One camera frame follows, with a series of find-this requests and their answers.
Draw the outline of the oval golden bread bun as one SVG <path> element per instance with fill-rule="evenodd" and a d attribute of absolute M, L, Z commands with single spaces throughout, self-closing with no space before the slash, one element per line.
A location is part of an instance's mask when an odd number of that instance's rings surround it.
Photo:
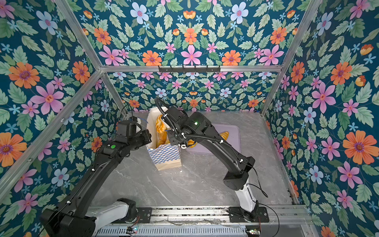
<path fill-rule="evenodd" d="M 164 131 L 162 133 L 158 133 L 158 147 L 163 144 L 166 144 L 166 141 L 167 141 L 167 132 Z"/>

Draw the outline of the checkered paper bread bag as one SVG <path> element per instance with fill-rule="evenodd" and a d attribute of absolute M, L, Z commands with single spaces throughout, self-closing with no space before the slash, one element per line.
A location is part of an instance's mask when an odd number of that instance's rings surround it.
<path fill-rule="evenodd" d="M 157 107 L 151 108 L 148 111 L 134 110 L 134 116 L 143 124 L 152 135 L 152 141 L 146 145 L 149 157 L 158 171 L 178 168 L 182 166 L 181 148 L 178 145 L 172 146 L 167 138 L 166 144 L 158 147 L 158 133 L 156 131 L 156 119 L 161 112 Z"/>

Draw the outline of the lavender plastic tray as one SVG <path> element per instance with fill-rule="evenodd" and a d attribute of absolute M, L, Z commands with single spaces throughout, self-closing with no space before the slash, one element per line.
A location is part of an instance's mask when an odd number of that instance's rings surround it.
<path fill-rule="evenodd" d="M 239 133 L 239 128 L 237 126 L 229 125 L 229 124 L 213 124 L 213 126 L 215 127 L 215 129 L 217 130 L 219 134 L 224 131 L 228 131 L 230 135 L 226 141 L 230 145 L 232 145 L 232 147 L 236 151 L 241 153 L 240 133 Z M 205 148 L 203 145 L 198 144 L 198 143 L 196 144 L 194 148 L 187 148 L 186 151 L 193 154 L 212 155 L 212 153 L 207 148 Z"/>

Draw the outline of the small round striped bun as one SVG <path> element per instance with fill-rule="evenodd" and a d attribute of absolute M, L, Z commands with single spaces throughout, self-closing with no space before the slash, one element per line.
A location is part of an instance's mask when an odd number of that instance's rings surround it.
<path fill-rule="evenodd" d="M 194 148 L 196 146 L 196 144 L 197 143 L 195 141 L 193 141 L 193 140 L 189 140 L 187 142 L 187 145 L 188 145 L 189 148 Z"/>

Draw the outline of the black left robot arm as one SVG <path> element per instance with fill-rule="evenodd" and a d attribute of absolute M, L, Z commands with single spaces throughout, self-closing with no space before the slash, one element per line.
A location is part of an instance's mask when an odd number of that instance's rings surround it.
<path fill-rule="evenodd" d="M 54 209 L 45 209 L 40 222 L 50 237 L 91 237 L 108 224 L 137 216 L 135 202 L 127 198 L 88 213 L 96 194 L 112 171 L 132 151 L 151 143 L 151 134 L 143 130 L 138 118 L 131 116 L 118 123 L 115 138 L 105 142 L 95 154 L 93 164 L 74 189 Z"/>

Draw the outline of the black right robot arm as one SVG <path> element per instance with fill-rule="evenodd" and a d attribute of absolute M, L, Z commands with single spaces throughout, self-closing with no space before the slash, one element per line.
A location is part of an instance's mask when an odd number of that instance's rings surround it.
<path fill-rule="evenodd" d="M 189 146 L 189 141 L 202 145 L 219 159 L 228 169 L 223 182 L 234 190 L 243 212 L 252 214 L 257 200 L 248 187 L 249 171 L 253 168 L 254 158 L 246 157 L 224 139 L 212 122 L 202 113 L 187 115 L 175 106 L 169 107 L 162 99 L 155 99 L 162 114 L 162 120 L 169 125 L 167 135 L 171 145 Z"/>

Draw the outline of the black hook rail bracket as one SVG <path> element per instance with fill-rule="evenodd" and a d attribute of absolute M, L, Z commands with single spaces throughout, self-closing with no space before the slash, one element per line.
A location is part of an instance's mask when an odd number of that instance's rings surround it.
<path fill-rule="evenodd" d="M 218 73 L 220 66 L 158 66 L 160 73 Z"/>

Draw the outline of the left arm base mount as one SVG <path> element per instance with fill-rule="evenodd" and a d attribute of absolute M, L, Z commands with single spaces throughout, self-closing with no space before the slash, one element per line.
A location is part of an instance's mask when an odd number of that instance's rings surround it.
<path fill-rule="evenodd" d="M 151 207 L 137 207 L 136 201 L 120 198 L 117 201 L 128 205 L 127 215 L 113 222 L 113 224 L 150 223 L 153 209 Z"/>

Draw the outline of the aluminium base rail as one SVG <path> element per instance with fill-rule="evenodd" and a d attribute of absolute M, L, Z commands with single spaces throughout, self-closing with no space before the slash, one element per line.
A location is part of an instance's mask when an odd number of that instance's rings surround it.
<path fill-rule="evenodd" d="M 101 224 L 105 226 L 285 226 L 312 225 L 313 220 L 304 205 L 264 205 L 269 216 L 268 223 L 232 223 L 227 209 L 229 205 L 195 205 L 195 206 L 150 206 L 153 209 L 150 223 L 137 224 Z"/>

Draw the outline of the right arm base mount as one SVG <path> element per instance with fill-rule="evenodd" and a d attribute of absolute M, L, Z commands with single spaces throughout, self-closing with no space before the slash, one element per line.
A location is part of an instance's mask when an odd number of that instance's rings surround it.
<path fill-rule="evenodd" d="M 231 206 L 227 209 L 230 222 L 232 223 L 268 223 L 267 208 L 260 203 L 255 205 L 252 212 L 242 209 L 240 206 Z"/>

